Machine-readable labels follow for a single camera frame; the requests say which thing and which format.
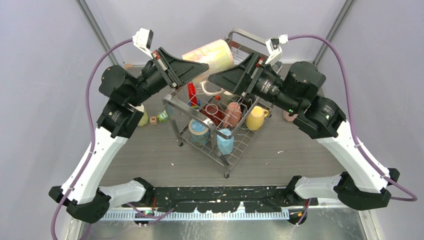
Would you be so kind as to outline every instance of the dark red mug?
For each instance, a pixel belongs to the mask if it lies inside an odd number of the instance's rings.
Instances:
[[[201,110],[200,113],[208,117],[212,122],[219,126],[223,121],[223,112],[221,108],[216,104],[206,104]]]

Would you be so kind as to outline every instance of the blue jar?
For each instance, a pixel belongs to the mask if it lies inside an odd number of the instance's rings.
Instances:
[[[200,122],[192,119],[190,123],[188,123],[188,130],[190,131],[191,142],[198,146],[203,147],[209,141],[209,129],[203,126]]]
[[[227,136],[231,135],[231,131],[228,128],[222,128],[219,131]],[[218,139],[218,148],[223,155],[227,155],[233,152],[233,147],[234,147],[233,136],[230,139],[225,139],[222,136],[218,135],[217,139]]]

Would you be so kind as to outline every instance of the white wall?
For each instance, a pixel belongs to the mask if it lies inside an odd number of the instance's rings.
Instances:
[[[417,202],[376,210],[384,240],[424,236],[424,2],[357,1],[334,39],[347,68],[358,136]],[[340,69],[329,50],[319,69],[329,98],[346,110]],[[393,186],[394,196],[406,196]]]
[[[0,239],[47,240],[57,205],[49,189],[70,176],[90,142],[84,93],[103,51],[72,0],[1,1],[0,18]],[[99,76],[96,120],[107,100]]]
[[[131,38],[140,27],[154,32],[152,49],[178,57],[241,28],[262,38],[281,34],[326,36],[344,0],[87,0],[110,44]],[[251,41],[242,42],[266,53]],[[301,40],[284,48],[282,62],[312,61],[321,43]],[[123,47],[117,58],[145,64],[147,57]]]

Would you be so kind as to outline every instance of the yellow mug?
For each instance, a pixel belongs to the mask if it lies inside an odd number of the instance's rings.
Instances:
[[[246,127],[252,131],[256,131],[262,127],[265,117],[270,114],[270,111],[263,109],[260,106],[255,106],[246,119]]]

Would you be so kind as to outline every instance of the metal rack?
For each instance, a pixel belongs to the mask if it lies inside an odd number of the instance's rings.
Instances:
[[[235,42],[233,40],[234,33],[239,34],[242,37],[247,38],[256,43],[265,45],[264,39],[258,36],[255,36],[249,32],[246,32],[244,30],[234,28],[228,34],[228,37],[225,38],[225,41],[230,46],[235,64],[239,64],[249,54],[256,51]],[[264,58],[264,60],[268,58],[266,55],[263,55],[263,54],[261,54],[261,56]],[[283,67],[283,64],[279,61],[273,66],[276,73],[279,73],[282,67]],[[219,89],[218,86],[214,85],[211,82],[207,84],[207,88]],[[204,95],[202,92],[202,89],[199,88],[197,89],[196,94],[193,96],[193,98],[196,97],[196,99],[200,102],[200,108],[202,108],[206,104],[215,104],[219,106],[220,107],[219,111],[221,111],[222,119],[225,119],[227,116],[225,109],[227,109],[229,102],[236,102],[242,108],[247,108],[247,106],[243,104],[242,97],[236,96],[232,99],[227,99],[228,97],[225,94],[221,94],[220,96],[221,96],[221,99],[216,99],[215,97]],[[259,129],[259,130],[253,131],[246,127],[245,121],[248,115],[250,114],[250,112],[252,111],[252,109],[255,106],[260,106],[263,109],[267,109],[269,111],[269,115],[265,117],[265,122],[268,118],[271,117],[273,105],[267,106],[265,104],[260,103],[259,100],[260,99],[257,97],[256,100],[252,103],[252,106],[248,108],[247,112],[242,116],[241,120],[235,127],[227,127],[231,130],[230,135],[225,135],[221,133],[220,131],[218,131],[218,129],[221,129],[223,127],[223,124],[224,124],[223,120],[221,120],[217,126],[206,115],[203,115],[196,109],[189,106],[189,103],[192,101],[192,99],[188,97],[188,92],[185,88],[175,89],[171,92],[171,94],[166,95],[163,98],[163,105],[165,106],[166,112],[169,117],[169,122],[176,136],[176,141],[178,145],[182,147],[184,142],[186,142],[192,145],[193,147],[197,148],[198,150],[200,150],[201,152],[209,156],[211,159],[215,160],[217,163],[224,166],[225,168],[224,177],[229,178],[230,171],[236,165],[237,161],[240,159],[240,157],[248,148],[248,146],[252,143],[253,138],[256,136],[256,134],[260,130]],[[178,117],[174,114],[174,110],[179,111]],[[210,132],[210,136],[208,138],[207,144],[198,146],[191,141],[190,131],[189,131],[189,121],[191,119],[194,119],[195,121],[201,123],[203,126],[208,128]],[[234,137],[234,146],[230,154],[223,155],[221,151],[219,150],[218,140],[217,140],[218,135],[227,140]]]

